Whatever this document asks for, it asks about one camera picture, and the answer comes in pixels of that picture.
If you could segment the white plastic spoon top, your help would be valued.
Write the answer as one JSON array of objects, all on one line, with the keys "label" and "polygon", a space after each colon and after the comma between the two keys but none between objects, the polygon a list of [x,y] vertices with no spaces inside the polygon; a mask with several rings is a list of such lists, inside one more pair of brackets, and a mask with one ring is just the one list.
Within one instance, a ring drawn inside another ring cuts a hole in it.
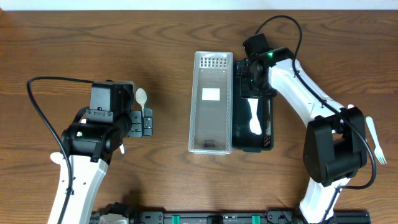
[{"label": "white plastic spoon top", "polygon": [[144,116],[145,104],[147,102],[147,93],[144,89],[138,88],[136,90],[136,101],[141,106],[142,116]]}]

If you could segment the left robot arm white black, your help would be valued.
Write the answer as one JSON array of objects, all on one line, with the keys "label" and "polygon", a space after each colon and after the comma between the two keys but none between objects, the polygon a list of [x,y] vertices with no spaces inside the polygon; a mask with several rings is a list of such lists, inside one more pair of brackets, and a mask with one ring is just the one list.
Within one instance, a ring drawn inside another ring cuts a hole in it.
[{"label": "left robot arm white black", "polygon": [[146,102],[147,93],[133,82],[92,84],[90,105],[62,133],[66,153],[50,156],[60,166],[60,179],[49,223],[90,221],[113,152],[124,149],[125,138],[152,135],[153,110]]}]

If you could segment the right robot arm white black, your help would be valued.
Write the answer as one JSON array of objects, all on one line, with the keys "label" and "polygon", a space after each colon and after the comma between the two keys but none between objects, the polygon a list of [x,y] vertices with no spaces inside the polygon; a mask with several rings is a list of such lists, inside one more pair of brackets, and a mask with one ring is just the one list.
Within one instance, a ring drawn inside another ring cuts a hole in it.
[{"label": "right robot arm white black", "polygon": [[306,127],[303,163],[310,181],[299,204],[300,220],[331,221],[341,191],[367,163],[363,113],[330,98],[289,48],[271,48],[264,34],[251,36],[243,48],[248,60],[238,90],[250,106],[250,131],[264,134],[257,110],[281,94]]}]

